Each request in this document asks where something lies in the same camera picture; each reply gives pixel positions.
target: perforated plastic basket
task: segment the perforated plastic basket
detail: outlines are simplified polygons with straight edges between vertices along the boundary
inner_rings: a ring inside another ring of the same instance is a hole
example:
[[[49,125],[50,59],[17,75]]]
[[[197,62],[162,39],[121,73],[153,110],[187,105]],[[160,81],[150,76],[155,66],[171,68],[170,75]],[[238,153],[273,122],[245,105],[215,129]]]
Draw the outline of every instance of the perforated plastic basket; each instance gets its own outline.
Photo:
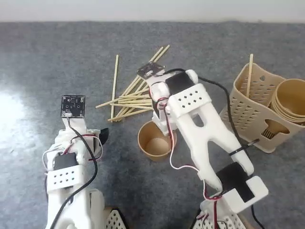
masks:
[[[267,72],[253,63],[249,98],[245,96],[248,83],[249,64],[246,64],[234,81],[230,95],[230,106],[233,122],[241,138],[250,142],[260,139],[256,147],[266,153],[271,153],[287,139],[291,138],[305,126],[291,123],[268,108],[273,92],[285,78]],[[220,117],[231,129],[227,106],[221,111]],[[266,120],[274,120],[285,126],[289,133],[276,135],[268,131]]]

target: paper cup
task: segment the paper cup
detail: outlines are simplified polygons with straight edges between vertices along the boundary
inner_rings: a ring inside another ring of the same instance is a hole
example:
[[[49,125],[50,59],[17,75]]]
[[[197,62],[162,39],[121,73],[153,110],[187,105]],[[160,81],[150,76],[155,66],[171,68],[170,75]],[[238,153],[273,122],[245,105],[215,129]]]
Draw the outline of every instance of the paper cup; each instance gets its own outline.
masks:
[[[174,147],[177,143],[177,134],[173,132]],[[164,136],[153,121],[145,123],[138,133],[140,149],[152,160],[161,161],[171,152],[171,140]]]
[[[282,81],[275,90],[278,106],[288,115],[305,118],[305,81],[288,79]]]
[[[293,116],[289,115],[288,113],[286,113],[284,110],[282,110],[279,107],[278,103],[276,102],[275,96],[273,96],[273,98],[272,98],[270,108],[273,111],[275,111],[278,115],[280,115],[282,118],[288,120],[289,122],[302,123],[305,121],[305,119],[293,117]]]

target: white wall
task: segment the white wall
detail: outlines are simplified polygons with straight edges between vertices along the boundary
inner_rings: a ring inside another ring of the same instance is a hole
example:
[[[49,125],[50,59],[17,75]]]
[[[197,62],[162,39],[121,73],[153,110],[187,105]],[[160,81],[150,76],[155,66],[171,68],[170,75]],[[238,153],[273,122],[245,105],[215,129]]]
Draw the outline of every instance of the white wall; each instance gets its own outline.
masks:
[[[0,21],[305,22],[305,0],[0,0]]]

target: bamboo skewer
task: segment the bamboo skewer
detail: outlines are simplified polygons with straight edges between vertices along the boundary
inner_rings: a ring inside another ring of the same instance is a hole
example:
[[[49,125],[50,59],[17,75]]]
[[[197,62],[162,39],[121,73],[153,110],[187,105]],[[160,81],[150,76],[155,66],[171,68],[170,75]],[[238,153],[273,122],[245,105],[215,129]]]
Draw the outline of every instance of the bamboo skewer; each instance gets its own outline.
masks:
[[[119,101],[119,104],[143,104],[143,103],[151,103],[151,99],[143,99],[143,100],[130,100],[130,101]]]
[[[253,65],[253,54],[250,54],[249,74],[248,74],[248,82],[247,82],[247,90],[246,90],[246,97],[247,98],[249,98],[249,93],[250,93],[251,76],[252,76],[252,65]]]
[[[147,111],[150,111],[150,110],[145,109],[145,110],[135,111],[135,112],[132,112],[132,113],[129,113],[129,114],[123,114],[122,116],[119,116],[119,117],[110,118],[110,119],[108,119],[108,121],[116,121],[117,119],[122,119],[122,118],[125,118],[125,117],[129,117],[129,116],[140,114],[140,113],[147,112]]]
[[[138,79],[134,82],[134,84],[127,90],[126,94],[128,94],[129,92],[131,92],[141,80],[142,80],[142,79],[141,79],[140,77],[138,77]]]
[[[137,104],[137,105],[133,105],[133,104],[110,104],[110,105],[112,105],[112,106],[122,106],[122,107],[132,107],[132,108],[153,110],[152,107],[144,106],[144,105],[151,105],[151,104]]]
[[[163,46],[156,52],[156,54],[149,60],[150,62],[154,61],[154,59],[156,58],[156,56],[158,56],[160,54],[160,52],[162,51]],[[126,90],[123,92],[122,95],[126,95],[128,94],[128,90],[135,84],[135,82],[139,79],[139,76],[136,76],[135,79],[131,82],[131,84],[126,88]]]
[[[116,55],[114,77],[113,77],[113,88],[112,88],[112,100],[114,100],[114,98],[115,98],[115,86],[116,86],[116,78],[118,75],[118,64],[119,64],[119,55]],[[113,114],[114,114],[114,106],[111,106],[111,118],[113,118]]]
[[[149,60],[149,62],[157,62],[170,48],[170,45],[167,45],[165,48],[161,47],[155,55]],[[114,94],[115,85],[113,86],[112,94]],[[121,107],[118,114],[113,117],[111,116],[108,121],[120,121],[124,117],[129,117],[131,115],[139,114],[148,110],[153,110],[152,100],[148,94],[142,94],[146,91],[149,91],[149,87],[145,80],[143,80],[140,76],[136,76],[130,85],[125,89],[125,91],[121,94],[121,96],[115,99],[112,95],[112,100],[105,102],[96,106],[96,108],[109,105],[112,107],[112,110],[115,106]]]
[[[124,96],[120,96],[120,98],[122,98],[122,99],[126,99],[126,98],[138,99],[138,98],[150,98],[150,97],[149,97],[149,94],[144,94],[144,95],[124,95]]]
[[[149,60],[149,62],[153,62],[154,59],[159,55],[159,53],[162,51],[163,46],[158,50],[158,52],[156,52],[156,54]]]
[[[121,99],[121,98],[117,98],[117,99],[114,99],[114,100],[105,102],[105,103],[103,103],[103,104],[100,104],[100,105],[96,106],[95,108],[99,108],[99,107],[102,107],[102,106],[106,106],[106,105],[109,105],[109,104],[113,104],[113,103],[119,101],[120,99]]]
[[[164,53],[166,53],[166,51],[167,51],[169,48],[170,48],[170,45],[167,45],[167,46],[165,47],[165,49],[163,49],[163,51],[157,56],[157,58],[154,59],[153,62],[157,62],[157,61],[164,55]]]

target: black zip tie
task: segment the black zip tie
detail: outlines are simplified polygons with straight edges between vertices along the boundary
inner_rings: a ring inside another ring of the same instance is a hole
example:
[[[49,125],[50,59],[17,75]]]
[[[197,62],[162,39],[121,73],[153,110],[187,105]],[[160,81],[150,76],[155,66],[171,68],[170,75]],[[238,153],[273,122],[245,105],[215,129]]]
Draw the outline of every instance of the black zip tie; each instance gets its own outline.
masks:
[[[249,148],[250,146],[252,146],[253,144],[255,144],[255,143],[257,143],[257,142],[259,142],[259,139],[256,139],[256,140],[254,140],[254,141],[252,141],[252,142],[249,142],[248,144],[246,144],[246,145],[244,145],[244,146],[238,148],[237,150],[235,150],[235,151],[229,153],[229,155],[230,155],[230,156],[233,156],[234,154],[237,154],[239,151],[245,150],[245,149]]]

